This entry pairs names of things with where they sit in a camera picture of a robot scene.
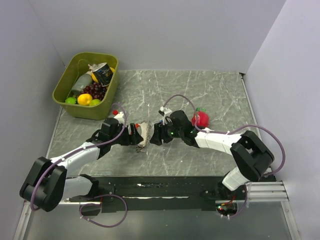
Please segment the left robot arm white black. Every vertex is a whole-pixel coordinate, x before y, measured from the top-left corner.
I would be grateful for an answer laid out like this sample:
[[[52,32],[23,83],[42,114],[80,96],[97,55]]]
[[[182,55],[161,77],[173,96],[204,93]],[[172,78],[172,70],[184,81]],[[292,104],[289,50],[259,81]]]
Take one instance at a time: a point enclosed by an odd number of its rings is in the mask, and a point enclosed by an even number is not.
[[[94,177],[70,174],[82,166],[106,155],[113,145],[138,146],[146,144],[149,125],[125,124],[123,117],[108,117],[78,148],[51,159],[39,157],[33,163],[19,195],[34,209],[52,211],[62,200],[83,196],[87,201],[95,200],[100,192],[99,181]]]

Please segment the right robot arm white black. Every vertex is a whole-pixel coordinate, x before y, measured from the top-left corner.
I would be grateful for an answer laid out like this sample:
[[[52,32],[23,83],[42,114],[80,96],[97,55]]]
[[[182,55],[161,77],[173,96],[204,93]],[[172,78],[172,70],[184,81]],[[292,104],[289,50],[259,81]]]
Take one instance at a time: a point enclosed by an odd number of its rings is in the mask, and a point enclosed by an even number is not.
[[[218,187],[223,199],[230,199],[241,185],[259,181],[274,161],[272,152],[253,131],[247,130],[243,134],[213,133],[207,127],[196,129],[182,110],[171,111],[161,107],[158,112],[162,120],[154,125],[151,144],[160,146],[179,138],[188,146],[233,156],[236,167],[225,175]]]

